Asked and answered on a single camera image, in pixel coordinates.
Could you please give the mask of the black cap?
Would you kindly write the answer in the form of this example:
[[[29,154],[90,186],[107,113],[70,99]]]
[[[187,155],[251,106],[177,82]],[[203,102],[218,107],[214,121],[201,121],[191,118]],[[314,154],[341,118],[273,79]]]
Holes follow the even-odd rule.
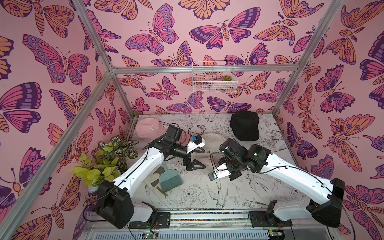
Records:
[[[259,122],[257,113],[240,111],[232,114],[230,127],[238,140],[252,142],[260,138]]]

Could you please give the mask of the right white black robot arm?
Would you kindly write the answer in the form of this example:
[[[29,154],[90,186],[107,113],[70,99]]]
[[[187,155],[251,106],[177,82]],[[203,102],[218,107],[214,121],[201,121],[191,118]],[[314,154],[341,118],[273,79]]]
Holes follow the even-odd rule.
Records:
[[[227,139],[219,150],[223,157],[216,172],[218,178],[251,171],[272,176],[305,194],[300,200],[272,201],[269,208],[272,209],[274,218],[282,222],[314,219],[327,227],[339,227],[346,187],[344,181],[317,177],[260,145],[252,145],[246,149],[237,141]]]

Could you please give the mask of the cream cap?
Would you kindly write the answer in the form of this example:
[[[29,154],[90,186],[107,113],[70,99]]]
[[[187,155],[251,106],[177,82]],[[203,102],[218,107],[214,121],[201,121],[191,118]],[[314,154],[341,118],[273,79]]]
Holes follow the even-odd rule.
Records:
[[[213,157],[213,162],[216,166],[219,166],[219,160],[223,157],[222,152],[220,151],[220,146],[227,140],[225,137],[215,133],[208,133],[202,135],[202,138],[205,140],[206,144],[203,147],[205,150],[204,153],[196,153],[194,158],[197,160],[209,160],[210,156]]]

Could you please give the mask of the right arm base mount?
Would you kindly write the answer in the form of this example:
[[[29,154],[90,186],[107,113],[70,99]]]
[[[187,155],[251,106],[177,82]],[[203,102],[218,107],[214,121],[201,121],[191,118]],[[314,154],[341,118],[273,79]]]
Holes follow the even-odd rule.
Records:
[[[251,221],[253,228],[279,228],[279,227],[292,227],[292,221],[282,221],[275,215],[267,213],[266,211],[250,211],[248,219]]]

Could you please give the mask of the pink cap with logo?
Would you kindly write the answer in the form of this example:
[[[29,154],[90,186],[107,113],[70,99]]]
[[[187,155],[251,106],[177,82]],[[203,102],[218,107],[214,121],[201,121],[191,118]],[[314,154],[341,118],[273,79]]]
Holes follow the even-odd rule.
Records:
[[[139,120],[136,125],[136,132],[140,139],[150,142],[166,133],[166,128],[162,126],[156,118],[145,118]]]

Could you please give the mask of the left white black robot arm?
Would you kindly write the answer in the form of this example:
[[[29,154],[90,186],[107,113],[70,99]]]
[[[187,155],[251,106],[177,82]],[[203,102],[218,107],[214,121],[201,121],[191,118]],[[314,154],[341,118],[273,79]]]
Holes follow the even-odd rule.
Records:
[[[182,129],[170,125],[165,134],[149,143],[146,152],[126,172],[113,181],[103,181],[98,188],[98,198],[95,212],[117,229],[122,229],[129,222],[148,222],[155,215],[155,208],[146,203],[134,203],[133,196],[140,184],[162,166],[164,172],[159,177],[163,192],[168,192],[183,184],[183,179],[177,170],[170,170],[166,164],[169,156],[182,158],[184,166],[192,170],[191,153],[204,153],[206,142],[202,136],[193,136],[191,141],[183,146],[179,144]]]

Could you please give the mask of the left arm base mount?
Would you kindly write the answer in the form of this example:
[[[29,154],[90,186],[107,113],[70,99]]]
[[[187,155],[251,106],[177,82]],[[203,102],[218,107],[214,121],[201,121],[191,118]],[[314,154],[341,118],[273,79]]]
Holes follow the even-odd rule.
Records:
[[[170,212],[157,212],[152,214],[147,222],[130,222],[130,229],[169,229],[171,223]]]

